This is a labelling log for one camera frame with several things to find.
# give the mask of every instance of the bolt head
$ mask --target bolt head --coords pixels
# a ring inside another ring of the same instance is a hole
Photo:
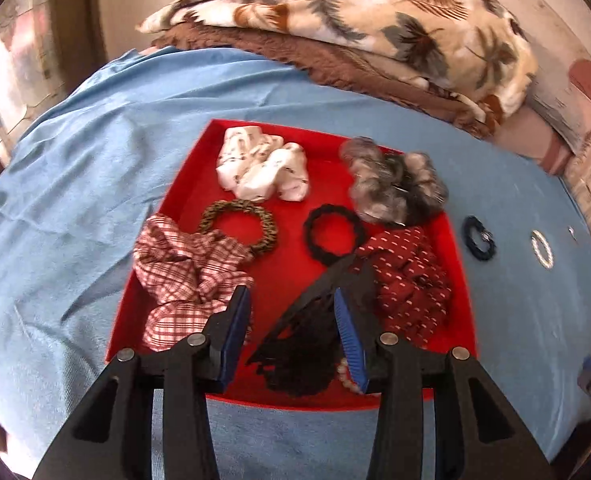
[[[118,357],[118,361],[121,361],[124,363],[126,361],[131,361],[131,359],[134,358],[136,353],[134,352],[134,350],[132,348],[123,348],[116,355]]]
[[[380,335],[380,343],[387,346],[398,344],[398,336],[393,332],[384,332]]]
[[[187,343],[189,343],[189,346],[200,346],[203,345],[206,340],[207,337],[203,333],[196,332],[187,338]]]
[[[456,346],[453,350],[451,350],[451,353],[453,354],[453,357],[459,361],[466,361],[469,357],[471,357],[471,353],[463,346]]]

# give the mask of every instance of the brown braided hair tie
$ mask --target brown braided hair tie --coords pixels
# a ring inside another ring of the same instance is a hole
[[[214,220],[223,211],[242,211],[243,213],[251,213],[260,218],[262,224],[262,238],[249,246],[249,250],[253,256],[260,256],[263,253],[268,253],[273,250],[278,242],[278,228],[273,219],[273,215],[265,208],[255,205],[251,200],[218,200],[213,202],[202,213],[202,219],[198,224],[198,230],[204,234],[211,231]]]

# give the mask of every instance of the dark red polka dot scrunchie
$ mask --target dark red polka dot scrunchie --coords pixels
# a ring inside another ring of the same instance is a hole
[[[421,227],[385,231],[355,252],[368,258],[379,283],[376,316],[385,332],[426,347],[445,322],[451,286]]]

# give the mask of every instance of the blue cloth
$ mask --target blue cloth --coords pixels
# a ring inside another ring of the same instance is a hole
[[[591,353],[591,236],[559,179],[447,123],[254,54],[165,48],[99,70],[36,121],[0,176],[0,423],[35,460],[102,370],[133,242],[211,118],[428,152],[456,232],[474,214],[498,246],[483,263],[457,236],[480,361],[549,458],[591,414],[576,386]],[[533,229],[551,245],[552,270],[533,254]],[[208,408],[224,480],[365,477],[375,412]],[[431,404],[425,414],[429,478]]]

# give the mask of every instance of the brown fleece blanket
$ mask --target brown fleece blanket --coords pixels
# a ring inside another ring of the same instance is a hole
[[[427,92],[377,72],[350,49],[322,41],[252,28],[214,27],[195,22],[189,15],[152,42],[182,50],[232,46],[306,70],[317,84],[367,94],[424,112],[466,130],[474,137],[489,137],[489,126],[477,121],[471,107],[431,85]]]

